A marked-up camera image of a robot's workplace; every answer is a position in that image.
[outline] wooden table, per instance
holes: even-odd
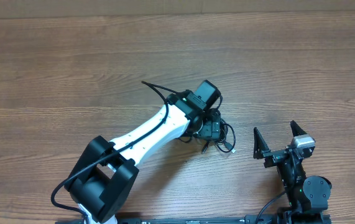
[[[140,81],[180,91],[204,79],[224,96],[237,152],[168,143],[140,167],[122,212],[257,214],[282,184],[253,159],[253,127],[281,149],[294,119],[317,140],[307,176],[333,183],[328,213],[355,222],[355,12],[296,12],[0,20],[0,223],[78,218],[50,193],[91,139],[159,110]],[[74,205],[64,190],[57,200]]]

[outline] wooden surface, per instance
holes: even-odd
[[[355,0],[0,0],[0,19],[355,10]]]
[[[204,79],[224,96],[237,152],[168,143],[143,164],[122,212],[256,214],[282,184],[252,158],[253,127],[281,149],[294,119],[317,140],[307,175],[333,183],[328,213],[355,222],[355,12],[303,12],[0,20],[0,223],[78,217],[50,193],[91,139],[158,111],[140,81],[194,90]],[[74,205],[64,190],[57,200]]]

